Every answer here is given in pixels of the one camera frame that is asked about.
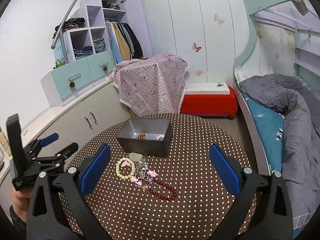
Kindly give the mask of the person's left hand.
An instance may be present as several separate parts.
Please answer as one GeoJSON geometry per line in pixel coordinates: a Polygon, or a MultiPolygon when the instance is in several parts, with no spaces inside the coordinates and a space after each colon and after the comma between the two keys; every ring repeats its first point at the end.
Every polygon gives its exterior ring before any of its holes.
{"type": "Polygon", "coordinates": [[[29,204],[32,197],[33,188],[26,187],[20,191],[12,190],[12,207],[16,215],[25,223],[28,218],[29,204]]]}

